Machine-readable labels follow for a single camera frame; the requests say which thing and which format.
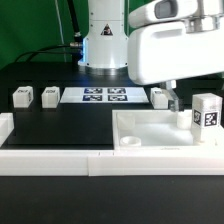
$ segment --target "black and white pattern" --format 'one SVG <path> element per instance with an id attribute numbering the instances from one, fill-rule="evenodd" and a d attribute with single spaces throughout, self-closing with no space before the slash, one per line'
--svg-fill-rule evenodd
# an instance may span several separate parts
<path id="1" fill-rule="evenodd" d="M 108 88 L 107 92 L 109 94 L 126 94 L 125 88 Z"/>
<path id="2" fill-rule="evenodd" d="M 108 95 L 108 101 L 110 102 L 128 101 L 128 97 L 126 95 Z"/>
<path id="3" fill-rule="evenodd" d="M 201 125 L 201 113 L 197 110 L 194 110 L 194 123 Z"/>
<path id="4" fill-rule="evenodd" d="M 205 127 L 216 126 L 218 123 L 218 113 L 206 113 L 205 114 Z"/>
<path id="5" fill-rule="evenodd" d="M 103 96 L 101 95 L 84 95 L 82 101 L 102 101 Z"/>
<path id="6" fill-rule="evenodd" d="M 103 88 L 85 88 L 85 94 L 102 94 Z"/>

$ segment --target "white block with marker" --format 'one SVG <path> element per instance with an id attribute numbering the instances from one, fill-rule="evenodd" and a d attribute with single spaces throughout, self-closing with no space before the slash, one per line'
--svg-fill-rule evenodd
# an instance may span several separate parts
<path id="1" fill-rule="evenodd" d="M 215 142 L 221 125 L 221 111 L 221 97 L 211 93 L 193 96 L 191 133 L 195 142 Z"/>
<path id="2" fill-rule="evenodd" d="M 33 101 L 33 87 L 22 86 L 13 93 L 15 108 L 28 108 Z"/>

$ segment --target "white plastic platform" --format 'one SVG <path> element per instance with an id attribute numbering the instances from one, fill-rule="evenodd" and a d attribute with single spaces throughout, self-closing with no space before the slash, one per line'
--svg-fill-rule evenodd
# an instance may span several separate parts
<path id="1" fill-rule="evenodd" d="M 128 124 L 119 124 L 126 130 L 118 130 L 119 113 L 127 113 Z M 222 141 L 219 146 L 194 146 L 189 130 L 176 133 L 176 118 L 176 114 L 170 111 L 115 110 L 115 150 L 0 150 L 0 175 L 224 175 Z M 121 146 L 120 139 L 126 133 L 134 135 L 136 132 L 137 135 L 141 122 L 153 127 L 153 137 L 147 132 L 149 127 L 144 127 L 141 135 L 137 136 L 142 141 L 141 146 Z M 217 134 L 224 139 L 223 128 Z"/>

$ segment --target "white cube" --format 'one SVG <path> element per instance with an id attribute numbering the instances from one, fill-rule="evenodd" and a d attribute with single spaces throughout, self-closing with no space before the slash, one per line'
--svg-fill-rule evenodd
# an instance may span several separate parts
<path id="1" fill-rule="evenodd" d="M 152 88 L 150 100 L 154 109 L 168 109 L 168 98 L 160 88 Z"/>
<path id="2" fill-rule="evenodd" d="M 196 141 L 216 139 L 221 123 L 222 98 L 211 93 L 193 96 L 191 133 Z"/>
<path id="3" fill-rule="evenodd" d="M 13 93 L 13 104 L 15 108 L 28 108 L 33 101 L 33 87 L 19 87 Z"/>
<path id="4" fill-rule="evenodd" d="M 56 86 L 47 87 L 41 97 L 43 108 L 56 108 L 60 100 L 60 89 Z"/>

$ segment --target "white robot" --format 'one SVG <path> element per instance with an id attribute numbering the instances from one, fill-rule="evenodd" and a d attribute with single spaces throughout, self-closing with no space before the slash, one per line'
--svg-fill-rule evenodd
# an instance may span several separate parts
<path id="1" fill-rule="evenodd" d="M 156 0 L 129 15 L 128 71 L 137 84 L 224 71 L 222 0 Z"/>
<path id="2" fill-rule="evenodd" d="M 83 41 L 81 69 L 92 74 L 127 72 L 128 37 L 124 32 L 124 0 L 88 0 L 89 33 Z"/>

